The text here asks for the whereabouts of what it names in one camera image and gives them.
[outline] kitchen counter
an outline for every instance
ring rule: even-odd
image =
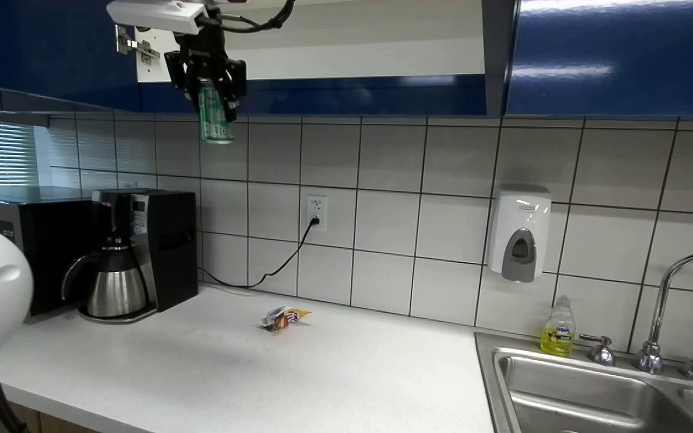
[[[313,314],[259,330],[277,306]],[[11,403],[93,431],[493,431],[470,328],[251,291],[202,288],[138,326],[44,317],[0,352],[0,379]]]

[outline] sink faucet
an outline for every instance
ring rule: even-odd
[[[661,370],[661,352],[660,352],[660,332],[661,332],[661,321],[664,321],[664,306],[666,306],[666,291],[670,281],[689,264],[693,263],[693,256],[680,258],[671,268],[666,268],[661,281],[660,281],[660,294],[656,294],[656,311],[653,321],[653,332],[649,340],[642,344],[635,367],[648,373],[660,373]]]

